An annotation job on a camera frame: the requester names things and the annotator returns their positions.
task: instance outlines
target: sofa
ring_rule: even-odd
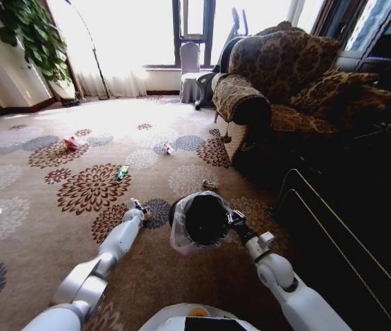
[[[338,140],[391,111],[377,74],[334,67],[340,47],[285,22],[235,44],[213,96],[235,168],[266,171],[282,150]]]

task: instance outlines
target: carpet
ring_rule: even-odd
[[[137,330],[181,302],[213,305],[261,330],[289,330],[236,237],[188,257],[170,247],[170,206],[208,179],[250,226],[274,233],[275,252],[289,255],[288,232],[267,213],[273,196],[231,167],[213,119],[214,110],[169,96],[0,117],[0,331],[20,330],[49,306],[69,271],[96,255],[131,197],[151,206],[152,220],[109,277],[86,330]],[[71,134],[85,142],[74,152],[63,144]],[[176,152],[164,155],[163,142]],[[116,184],[125,163],[129,172]]]

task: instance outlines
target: green leaves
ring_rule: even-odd
[[[24,59],[41,68],[47,81],[70,81],[66,45],[39,0],[0,0],[0,39],[11,46],[20,38]]]
[[[2,42],[7,43],[8,45],[13,47],[17,46],[16,32],[14,30],[3,26],[0,28],[0,38]]]

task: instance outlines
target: white sheer curtain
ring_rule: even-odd
[[[146,95],[141,68],[148,12],[143,1],[70,0],[86,22],[110,93],[118,97]],[[92,52],[92,42],[80,16],[65,0],[49,0],[51,12],[68,46],[68,56],[86,95],[105,95]]]

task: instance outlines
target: window frame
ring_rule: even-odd
[[[181,68],[180,47],[182,43],[204,43],[205,49],[202,55],[203,64],[201,69],[213,69],[211,64],[212,40],[214,35],[214,16],[216,0],[205,0],[205,8],[208,15],[204,18],[205,40],[184,39],[181,34],[180,6],[182,0],[172,0],[172,20],[174,26],[174,63],[173,64],[146,64],[145,69],[177,69]]]

